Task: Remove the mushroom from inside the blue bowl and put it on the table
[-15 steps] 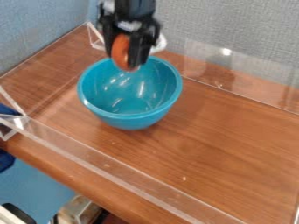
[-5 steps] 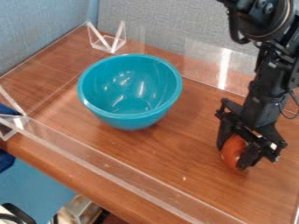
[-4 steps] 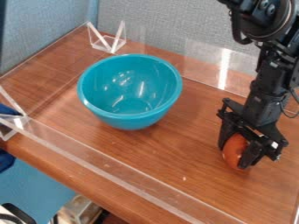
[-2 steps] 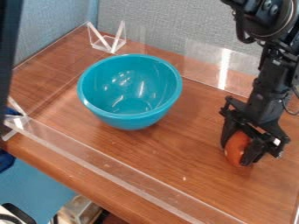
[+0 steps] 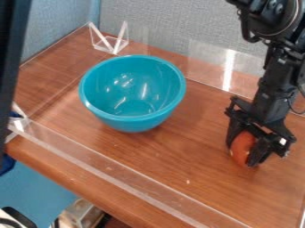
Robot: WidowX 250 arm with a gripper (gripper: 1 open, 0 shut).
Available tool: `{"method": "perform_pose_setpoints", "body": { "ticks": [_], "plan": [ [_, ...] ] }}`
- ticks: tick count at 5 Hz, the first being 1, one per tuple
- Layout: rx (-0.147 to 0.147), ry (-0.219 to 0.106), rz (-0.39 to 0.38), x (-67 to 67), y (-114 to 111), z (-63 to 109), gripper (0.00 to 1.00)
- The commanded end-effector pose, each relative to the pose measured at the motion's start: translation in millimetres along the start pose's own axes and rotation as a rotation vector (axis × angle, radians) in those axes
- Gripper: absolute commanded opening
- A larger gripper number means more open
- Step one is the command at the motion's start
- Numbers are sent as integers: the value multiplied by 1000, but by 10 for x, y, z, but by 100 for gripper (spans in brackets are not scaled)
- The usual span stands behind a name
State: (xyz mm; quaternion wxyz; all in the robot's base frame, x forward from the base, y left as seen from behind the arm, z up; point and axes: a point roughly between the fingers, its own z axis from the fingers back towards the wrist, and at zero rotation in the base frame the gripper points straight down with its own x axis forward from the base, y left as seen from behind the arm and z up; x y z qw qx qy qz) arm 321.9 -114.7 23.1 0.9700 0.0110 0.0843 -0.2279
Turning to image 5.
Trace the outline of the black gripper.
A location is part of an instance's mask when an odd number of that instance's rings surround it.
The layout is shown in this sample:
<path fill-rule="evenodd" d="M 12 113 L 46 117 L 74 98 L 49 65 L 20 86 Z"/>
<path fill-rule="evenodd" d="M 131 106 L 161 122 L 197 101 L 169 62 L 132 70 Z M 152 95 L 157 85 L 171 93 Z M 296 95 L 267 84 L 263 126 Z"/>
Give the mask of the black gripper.
<path fill-rule="evenodd" d="M 288 154 L 288 147 L 296 141 L 284 126 L 290 105 L 295 100 L 295 89 L 288 87 L 259 87 L 251 102 L 232 96 L 224 115 L 228 117 L 226 146 L 231 147 L 234 138 L 242 131 L 255 137 L 255 144 L 246 159 L 248 167 L 256 167 L 275 153 L 279 157 Z"/>

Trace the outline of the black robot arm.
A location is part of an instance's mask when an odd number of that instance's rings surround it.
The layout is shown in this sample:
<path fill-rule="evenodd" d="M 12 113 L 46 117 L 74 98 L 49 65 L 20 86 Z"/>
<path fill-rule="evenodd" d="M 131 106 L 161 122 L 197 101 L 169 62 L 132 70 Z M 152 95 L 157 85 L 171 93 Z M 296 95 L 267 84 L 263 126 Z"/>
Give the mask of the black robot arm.
<path fill-rule="evenodd" d="M 226 146 L 236 164 L 255 167 L 280 158 L 296 141 L 284 126 L 298 96 L 305 97 L 305 0 L 226 0 L 235 6 L 244 41 L 267 46 L 252 101 L 231 98 Z"/>

